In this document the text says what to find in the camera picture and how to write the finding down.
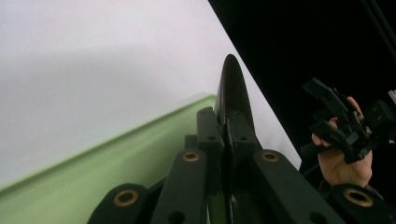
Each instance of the human hand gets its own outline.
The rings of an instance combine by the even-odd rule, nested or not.
[[[347,99],[361,113],[358,103],[350,96]],[[336,121],[337,118],[332,118],[329,120],[329,123],[336,128]],[[331,147],[331,144],[314,134],[312,134],[312,141],[319,147]],[[344,162],[344,157],[345,155],[342,150],[334,148],[318,154],[318,162],[324,178],[331,186],[354,184],[364,188],[369,183],[373,174],[371,168],[373,152],[370,151],[363,160],[350,164]]]

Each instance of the brass screw hole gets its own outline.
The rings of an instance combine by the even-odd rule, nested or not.
[[[279,157],[276,154],[269,152],[263,153],[262,159],[265,161],[279,161]]]
[[[345,189],[344,196],[350,202],[355,203],[362,207],[371,207],[373,206],[374,203],[373,199],[369,195],[356,189]]]
[[[183,154],[183,160],[185,161],[198,161],[199,158],[199,154],[195,152],[186,152]]]
[[[136,202],[137,198],[139,197],[139,193],[137,193],[136,190],[134,189],[126,189],[123,191],[120,191],[115,197],[114,197],[114,204],[119,207],[125,207],[130,204],[133,204]]]

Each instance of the black background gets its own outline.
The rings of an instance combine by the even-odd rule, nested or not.
[[[394,2],[377,1],[396,30]],[[323,106],[302,89],[310,78],[353,96],[362,109],[396,90],[396,60],[360,0],[209,3],[299,153],[311,142],[312,113]],[[392,205],[395,158],[395,147],[377,148],[370,182]],[[303,161],[301,171],[311,163]]]

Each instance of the green mat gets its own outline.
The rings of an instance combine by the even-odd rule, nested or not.
[[[151,187],[167,176],[185,135],[196,134],[196,113],[215,102],[216,96],[208,95],[4,187],[0,223],[86,223],[114,187]]]

